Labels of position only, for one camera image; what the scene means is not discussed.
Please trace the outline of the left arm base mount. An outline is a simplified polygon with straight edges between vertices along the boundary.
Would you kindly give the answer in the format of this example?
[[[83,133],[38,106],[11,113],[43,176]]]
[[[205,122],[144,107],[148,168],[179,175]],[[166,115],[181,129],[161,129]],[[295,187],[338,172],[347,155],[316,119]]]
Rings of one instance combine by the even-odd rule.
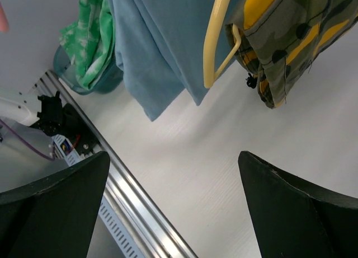
[[[92,130],[83,121],[79,113],[71,104],[63,107],[64,125],[61,135],[65,137],[60,149],[66,155],[77,151],[79,155],[89,155],[98,144],[98,139]]]

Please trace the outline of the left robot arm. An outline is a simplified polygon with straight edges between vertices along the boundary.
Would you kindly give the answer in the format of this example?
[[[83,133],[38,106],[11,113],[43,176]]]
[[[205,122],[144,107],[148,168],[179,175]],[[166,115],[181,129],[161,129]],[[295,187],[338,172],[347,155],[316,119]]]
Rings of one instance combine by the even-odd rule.
[[[65,116],[60,92],[54,96],[1,90],[1,116],[52,137],[64,134]]]

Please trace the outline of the light blue trousers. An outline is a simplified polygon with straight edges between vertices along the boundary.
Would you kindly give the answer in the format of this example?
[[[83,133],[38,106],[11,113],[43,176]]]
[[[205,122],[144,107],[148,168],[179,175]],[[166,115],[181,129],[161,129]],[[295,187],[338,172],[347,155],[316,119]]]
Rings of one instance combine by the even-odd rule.
[[[150,120],[187,91],[201,104],[203,46],[214,0],[107,0],[115,58],[130,95]]]

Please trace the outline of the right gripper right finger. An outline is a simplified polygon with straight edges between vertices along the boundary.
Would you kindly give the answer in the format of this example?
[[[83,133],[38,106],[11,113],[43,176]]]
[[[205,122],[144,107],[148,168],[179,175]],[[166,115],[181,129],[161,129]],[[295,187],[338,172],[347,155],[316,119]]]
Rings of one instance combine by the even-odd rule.
[[[240,176],[262,257],[357,257],[357,199],[242,151]]]

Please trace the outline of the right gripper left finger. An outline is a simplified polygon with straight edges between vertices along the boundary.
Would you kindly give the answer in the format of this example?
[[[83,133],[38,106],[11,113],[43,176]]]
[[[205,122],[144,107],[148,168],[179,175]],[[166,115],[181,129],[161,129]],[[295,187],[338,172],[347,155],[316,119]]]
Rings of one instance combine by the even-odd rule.
[[[1,193],[1,257],[86,257],[109,168],[101,151]]]

